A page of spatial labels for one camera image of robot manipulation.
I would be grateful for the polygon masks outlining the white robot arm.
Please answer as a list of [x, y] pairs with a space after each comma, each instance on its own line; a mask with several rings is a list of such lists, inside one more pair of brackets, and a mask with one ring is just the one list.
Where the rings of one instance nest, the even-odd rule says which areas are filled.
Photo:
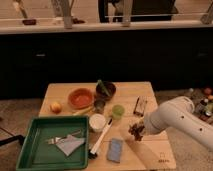
[[173, 127], [213, 151], [213, 126], [195, 117], [194, 109], [192, 100], [185, 96], [163, 102], [144, 116], [145, 130], [156, 135]]

